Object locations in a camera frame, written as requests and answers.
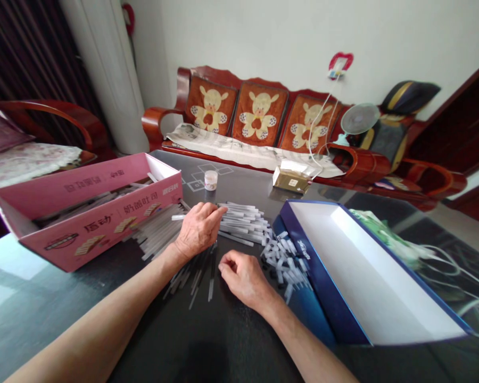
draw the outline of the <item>box lid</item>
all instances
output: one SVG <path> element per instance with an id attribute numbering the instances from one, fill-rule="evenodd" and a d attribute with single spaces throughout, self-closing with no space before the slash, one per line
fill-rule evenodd
<path id="1" fill-rule="evenodd" d="M 288 200 L 280 215 L 338 343 L 413 344 L 471 331 L 344 206 Z"/>

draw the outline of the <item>hand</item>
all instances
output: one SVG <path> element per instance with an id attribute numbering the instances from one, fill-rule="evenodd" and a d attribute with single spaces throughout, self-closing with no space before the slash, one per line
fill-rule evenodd
<path id="1" fill-rule="evenodd" d="M 217 240 L 225 212 L 226 207 L 218 208 L 209 202 L 196 204 L 183 220 L 181 232 L 174 242 L 179 252 L 189 260 L 211 246 Z"/>
<path id="2" fill-rule="evenodd" d="M 254 256 L 231 250 L 222 257 L 218 269 L 230 291 L 261 315 L 282 300 L 266 280 Z"/>

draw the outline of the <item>pink cardboard box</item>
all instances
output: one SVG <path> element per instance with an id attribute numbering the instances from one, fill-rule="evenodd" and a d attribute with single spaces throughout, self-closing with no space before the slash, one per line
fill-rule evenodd
<path id="1" fill-rule="evenodd" d="M 152 173 L 158 182 L 39 229 L 32 220 Z M 0 189 L 0 214 L 18 241 L 64 271 L 77 270 L 151 214 L 179 202 L 181 173 L 145 153 L 51 174 Z"/>

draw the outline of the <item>newspaper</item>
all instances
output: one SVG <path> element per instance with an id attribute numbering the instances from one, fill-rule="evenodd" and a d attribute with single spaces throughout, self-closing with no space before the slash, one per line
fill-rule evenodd
<path id="1" fill-rule="evenodd" d="M 295 153 L 271 146 L 249 145 L 187 123 L 179 124 L 176 130 L 167 134 L 167 138 L 184 148 L 213 155 L 222 160 L 250 165 L 254 168 L 275 170 L 277 166 L 280 166 L 282 160 L 291 160 L 317 167 L 310 154 Z M 315 155 L 315 160 L 323 167 L 318 174 L 320 177 L 331 178 L 344 174 L 328 156 Z"/>

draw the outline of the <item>electric fan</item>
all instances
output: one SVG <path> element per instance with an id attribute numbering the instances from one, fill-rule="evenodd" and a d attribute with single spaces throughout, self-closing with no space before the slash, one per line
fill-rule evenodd
<path id="1" fill-rule="evenodd" d="M 379 119 L 379 110 L 373 104 L 358 104 L 351 107 L 342 116 L 341 128 L 344 134 L 339 134 L 339 137 L 334 142 L 342 146 L 350 146 L 346 137 L 350 134 L 357 135 L 368 131 L 374 126 Z"/>

